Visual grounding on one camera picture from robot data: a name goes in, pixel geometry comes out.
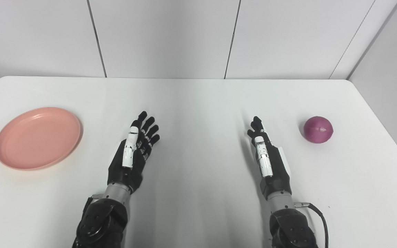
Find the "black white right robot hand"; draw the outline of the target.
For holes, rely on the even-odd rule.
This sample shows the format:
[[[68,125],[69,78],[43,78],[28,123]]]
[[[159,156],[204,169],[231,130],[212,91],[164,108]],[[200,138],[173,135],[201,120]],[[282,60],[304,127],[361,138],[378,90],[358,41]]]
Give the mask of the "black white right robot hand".
[[[260,182],[262,195],[269,199],[274,193],[292,194],[290,175],[286,170],[280,149],[271,143],[258,116],[254,116],[247,134],[255,148],[255,159],[262,176]]]

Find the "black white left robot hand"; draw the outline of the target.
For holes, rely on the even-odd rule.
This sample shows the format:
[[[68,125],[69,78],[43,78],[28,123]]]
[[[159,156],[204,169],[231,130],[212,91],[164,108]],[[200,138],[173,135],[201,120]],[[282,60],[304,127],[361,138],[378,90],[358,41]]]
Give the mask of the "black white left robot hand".
[[[142,111],[130,126],[108,168],[108,185],[124,185],[134,193],[142,183],[142,172],[154,144],[160,140],[155,118]]]

